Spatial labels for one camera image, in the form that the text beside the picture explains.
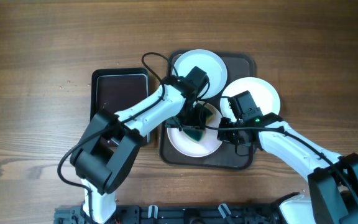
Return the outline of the green yellow sponge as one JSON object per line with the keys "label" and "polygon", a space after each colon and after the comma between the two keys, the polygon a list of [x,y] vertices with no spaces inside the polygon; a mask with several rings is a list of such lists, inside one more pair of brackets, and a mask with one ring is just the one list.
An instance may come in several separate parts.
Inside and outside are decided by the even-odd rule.
{"label": "green yellow sponge", "polygon": [[[214,108],[210,109],[207,106],[207,103],[200,103],[200,104],[202,104],[204,106],[204,109],[206,110],[206,125],[208,125],[208,123],[216,117],[216,113],[214,112]],[[206,134],[205,128],[204,129],[182,129],[182,131],[190,140],[192,140],[194,142],[200,142],[204,138],[204,135]]]}

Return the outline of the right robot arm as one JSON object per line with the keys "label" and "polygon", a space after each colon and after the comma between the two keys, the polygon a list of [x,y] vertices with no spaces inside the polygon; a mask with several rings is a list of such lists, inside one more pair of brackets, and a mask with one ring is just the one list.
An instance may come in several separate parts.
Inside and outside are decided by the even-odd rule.
{"label": "right robot arm", "polygon": [[358,223],[358,154],[329,151],[274,113],[236,123],[222,118],[218,139],[258,144],[307,181],[308,196],[296,194],[280,203],[286,223]]}

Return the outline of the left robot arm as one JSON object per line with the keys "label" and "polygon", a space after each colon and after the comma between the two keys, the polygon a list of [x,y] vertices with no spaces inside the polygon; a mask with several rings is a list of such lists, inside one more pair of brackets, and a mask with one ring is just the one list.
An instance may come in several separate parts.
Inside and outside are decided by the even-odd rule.
{"label": "left robot arm", "polygon": [[114,114],[96,113],[70,152],[70,164],[86,190],[83,211],[106,223],[116,210],[115,191],[132,169],[146,135],[167,119],[185,115],[208,89],[206,75],[164,78],[157,91]]}

